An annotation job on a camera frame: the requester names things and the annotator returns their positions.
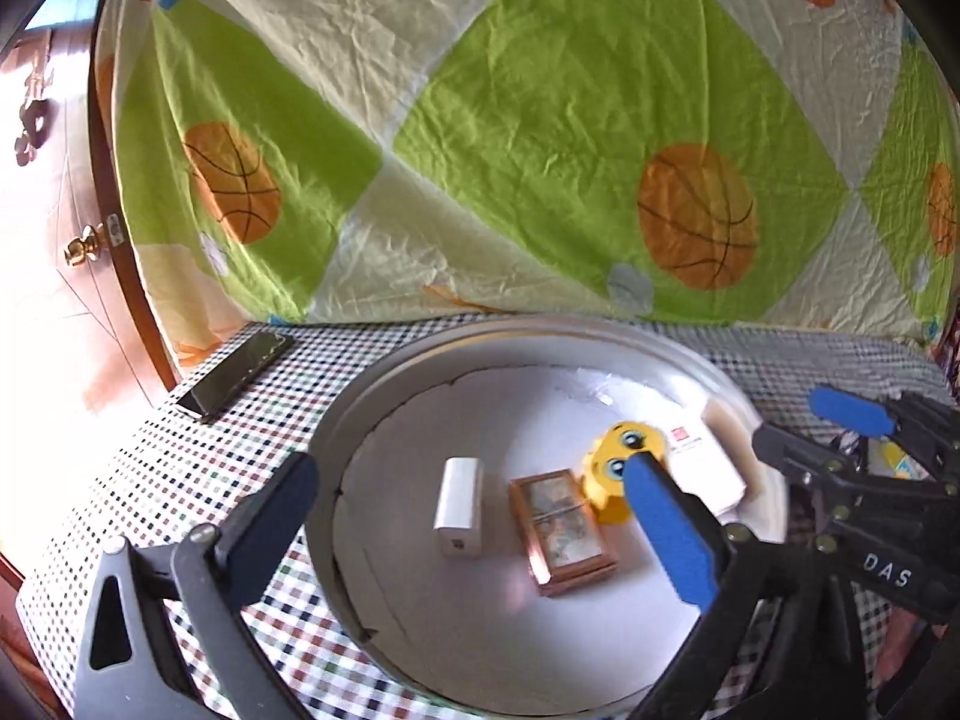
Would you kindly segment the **patterned rectangular box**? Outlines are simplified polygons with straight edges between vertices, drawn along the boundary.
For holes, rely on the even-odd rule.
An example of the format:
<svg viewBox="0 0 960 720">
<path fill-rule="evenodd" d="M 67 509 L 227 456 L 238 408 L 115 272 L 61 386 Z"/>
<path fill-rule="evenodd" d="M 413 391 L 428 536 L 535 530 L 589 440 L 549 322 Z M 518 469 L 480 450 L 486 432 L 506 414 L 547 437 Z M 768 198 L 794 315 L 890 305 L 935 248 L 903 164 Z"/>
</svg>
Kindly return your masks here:
<svg viewBox="0 0 960 720">
<path fill-rule="evenodd" d="M 684 493 L 703 500 L 711 514 L 726 515 L 763 494 L 760 464 L 748 447 L 752 427 L 717 398 L 697 410 L 669 405 L 662 415 L 667 470 Z"/>
</svg>

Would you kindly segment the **white power adapter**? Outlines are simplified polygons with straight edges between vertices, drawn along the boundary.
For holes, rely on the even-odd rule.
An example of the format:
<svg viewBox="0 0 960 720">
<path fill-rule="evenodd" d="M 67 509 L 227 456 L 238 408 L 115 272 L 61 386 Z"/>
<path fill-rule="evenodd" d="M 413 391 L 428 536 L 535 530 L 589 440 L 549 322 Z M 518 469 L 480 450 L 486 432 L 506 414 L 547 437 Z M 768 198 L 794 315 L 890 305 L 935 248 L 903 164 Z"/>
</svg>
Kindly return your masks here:
<svg viewBox="0 0 960 720">
<path fill-rule="evenodd" d="M 451 457 L 443 468 L 433 532 L 446 556 L 475 557 L 482 551 L 483 463 Z"/>
</svg>

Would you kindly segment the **round metal tin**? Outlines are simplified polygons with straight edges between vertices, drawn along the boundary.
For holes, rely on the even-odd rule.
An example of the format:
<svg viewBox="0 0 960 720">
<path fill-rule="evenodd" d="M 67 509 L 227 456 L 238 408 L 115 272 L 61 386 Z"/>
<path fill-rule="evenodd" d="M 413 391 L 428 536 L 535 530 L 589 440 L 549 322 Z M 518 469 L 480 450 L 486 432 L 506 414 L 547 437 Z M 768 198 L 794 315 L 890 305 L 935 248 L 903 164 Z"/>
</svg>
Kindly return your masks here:
<svg viewBox="0 0 960 720">
<path fill-rule="evenodd" d="M 634 518 L 597 522 L 647 439 L 682 491 L 758 538 L 788 530 L 757 411 L 683 344 L 519 317 L 434 333 L 366 367 L 309 444 L 309 556 L 337 621 L 389 676 L 459 710 L 633 710 L 697 624 Z"/>
</svg>

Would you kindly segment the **black smartphone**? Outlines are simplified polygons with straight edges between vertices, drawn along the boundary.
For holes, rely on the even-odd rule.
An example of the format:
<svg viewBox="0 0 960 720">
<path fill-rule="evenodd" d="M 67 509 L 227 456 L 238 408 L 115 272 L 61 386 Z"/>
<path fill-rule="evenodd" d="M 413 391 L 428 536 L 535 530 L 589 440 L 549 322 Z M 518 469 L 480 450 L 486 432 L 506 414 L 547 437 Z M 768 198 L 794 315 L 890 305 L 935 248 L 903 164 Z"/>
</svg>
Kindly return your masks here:
<svg viewBox="0 0 960 720">
<path fill-rule="evenodd" d="M 195 421 L 215 421 L 249 383 L 267 371 L 293 344 L 293 337 L 281 333 L 254 333 L 181 395 L 176 400 L 176 408 Z"/>
</svg>

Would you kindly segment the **wooden door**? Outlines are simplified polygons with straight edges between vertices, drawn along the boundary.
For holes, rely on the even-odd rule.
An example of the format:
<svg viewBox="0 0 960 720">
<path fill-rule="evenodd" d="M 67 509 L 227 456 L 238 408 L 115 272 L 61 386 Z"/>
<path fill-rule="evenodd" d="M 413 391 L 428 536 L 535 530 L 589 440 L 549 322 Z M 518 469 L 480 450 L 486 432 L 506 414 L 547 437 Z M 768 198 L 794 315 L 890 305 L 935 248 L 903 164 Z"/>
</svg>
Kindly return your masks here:
<svg viewBox="0 0 960 720">
<path fill-rule="evenodd" d="M 106 0 L 37 0 L 2 52 L 2 305 L 25 314 L 53 391 L 98 411 L 155 405 L 176 374 L 119 200 L 96 47 Z M 117 213 L 125 244 L 68 266 L 64 245 Z"/>
</svg>

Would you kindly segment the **basketball print bed sheet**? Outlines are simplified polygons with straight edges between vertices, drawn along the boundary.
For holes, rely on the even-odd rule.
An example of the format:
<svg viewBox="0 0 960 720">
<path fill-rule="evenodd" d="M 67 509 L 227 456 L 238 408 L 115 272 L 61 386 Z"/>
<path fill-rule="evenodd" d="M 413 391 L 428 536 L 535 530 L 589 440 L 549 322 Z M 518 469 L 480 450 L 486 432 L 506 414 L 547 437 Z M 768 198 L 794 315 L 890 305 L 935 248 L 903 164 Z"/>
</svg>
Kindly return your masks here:
<svg viewBox="0 0 960 720">
<path fill-rule="evenodd" d="M 106 0 L 172 359 L 473 310 L 933 344 L 958 101 L 896 0 Z"/>
</svg>

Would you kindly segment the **yellow smiley face toy block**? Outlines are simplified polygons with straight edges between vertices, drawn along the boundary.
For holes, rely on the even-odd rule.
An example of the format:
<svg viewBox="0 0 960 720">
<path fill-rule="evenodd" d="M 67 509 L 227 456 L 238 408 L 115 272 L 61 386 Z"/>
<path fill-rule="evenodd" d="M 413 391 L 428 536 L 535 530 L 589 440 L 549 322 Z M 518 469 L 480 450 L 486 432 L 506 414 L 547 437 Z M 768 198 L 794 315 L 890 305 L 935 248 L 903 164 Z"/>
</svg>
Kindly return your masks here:
<svg viewBox="0 0 960 720">
<path fill-rule="evenodd" d="M 665 465 L 664 434 L 644 422 L 622 421 L 605 431 L 581 461 L 579 488 L 601 525 L 622 525 L 631 517 L 623 470 L 636 454 L 651 455 Z"/>
</svg>

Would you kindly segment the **brass door knob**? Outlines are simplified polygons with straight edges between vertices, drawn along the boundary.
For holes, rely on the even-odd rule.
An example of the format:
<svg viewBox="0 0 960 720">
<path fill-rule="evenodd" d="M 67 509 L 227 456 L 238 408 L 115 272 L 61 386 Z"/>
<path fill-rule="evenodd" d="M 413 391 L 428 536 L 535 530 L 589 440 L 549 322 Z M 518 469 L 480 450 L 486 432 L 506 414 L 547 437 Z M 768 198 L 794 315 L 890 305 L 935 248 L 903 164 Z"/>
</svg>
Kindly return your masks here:
<svg viewBox="0 0 960 720">
<path fill-rule="evenodd" d="M 108 250 L 117 249 L 125 244 L 124 225 L 117 213 L 107 216 L 96 226 L 87 224 L 75 238 L 64 245 L 62 254 L 68 266 L 85 265 L 96 260 Z"/>
</svg>

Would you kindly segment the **copper makeup palette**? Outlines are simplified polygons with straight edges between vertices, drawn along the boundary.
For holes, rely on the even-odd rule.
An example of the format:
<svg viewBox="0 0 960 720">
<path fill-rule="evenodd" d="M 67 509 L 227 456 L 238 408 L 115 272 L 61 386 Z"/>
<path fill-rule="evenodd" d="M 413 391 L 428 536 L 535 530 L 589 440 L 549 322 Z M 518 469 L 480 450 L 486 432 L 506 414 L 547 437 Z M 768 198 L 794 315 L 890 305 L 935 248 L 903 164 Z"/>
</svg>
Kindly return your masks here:
<svg viewBox="0 0 960 720">
<path fill-rule="evenodd" d="M 540 595 L 561 595 L 601 582 L 619 567 L 569 470 L 513 479 L 509 504 Z"/>
</svg>

